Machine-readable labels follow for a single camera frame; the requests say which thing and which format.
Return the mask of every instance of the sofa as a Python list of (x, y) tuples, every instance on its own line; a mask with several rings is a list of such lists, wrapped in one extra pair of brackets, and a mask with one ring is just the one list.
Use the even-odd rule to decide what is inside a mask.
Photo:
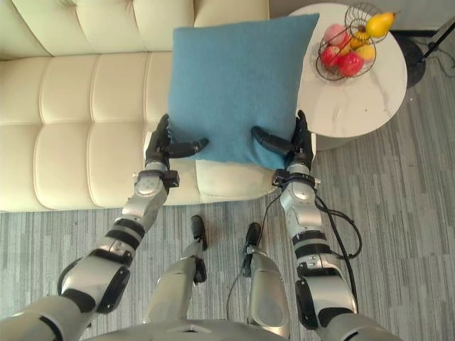
[[(267, 0), (0, 1), (0, 210), (123, 206), (166, 113), (173, 29), (268, 17)], [(259, 166), (171, 168), (167, 205), (274, 190)]]

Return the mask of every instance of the sofa backrest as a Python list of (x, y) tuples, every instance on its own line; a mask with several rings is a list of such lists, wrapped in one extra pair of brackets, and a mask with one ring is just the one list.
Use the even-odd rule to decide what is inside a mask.
[(193, 0), (1, 0), (0, 59), (172, 50)]

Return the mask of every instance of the blue pillow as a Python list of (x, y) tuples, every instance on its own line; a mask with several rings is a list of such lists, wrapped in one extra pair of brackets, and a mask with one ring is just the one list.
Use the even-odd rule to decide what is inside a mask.
[(303, 57), (319, 15), (173, 33), (169, 127), (177, 142), (206, 137), (194, 158), (283, 168), (262, 148), (253, 126), (290, 139)]

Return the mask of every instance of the fruit basket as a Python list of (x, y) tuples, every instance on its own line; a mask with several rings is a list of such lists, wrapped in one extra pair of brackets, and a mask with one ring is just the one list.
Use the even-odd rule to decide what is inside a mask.
[(326, 80), (359, 77), (376, 61), (376, 44), (385, 38), (395, 13), (382, 13), (377, 7), (355, 4), (348, 8), (344, 25), (330, 25), (321, 40), (316, 69)]

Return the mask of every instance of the round table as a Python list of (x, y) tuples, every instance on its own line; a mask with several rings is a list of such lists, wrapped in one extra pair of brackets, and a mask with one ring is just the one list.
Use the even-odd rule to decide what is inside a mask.
[(316, 59), (324, 31), (332, 23), (344, 24), (347, 9), (342, 4), (314, 4), (291, 13), (319, 13), (304, 57), (297, 104), (297, 109), (305, 112), (309, 130), (316, 133), (319, 151), (340, 146), (385, 124), (397, 112), (406, 92), (405, 58), (390, 33), (376, 44), (375, 64), (364, 75), (328, 81), (318, 74)]

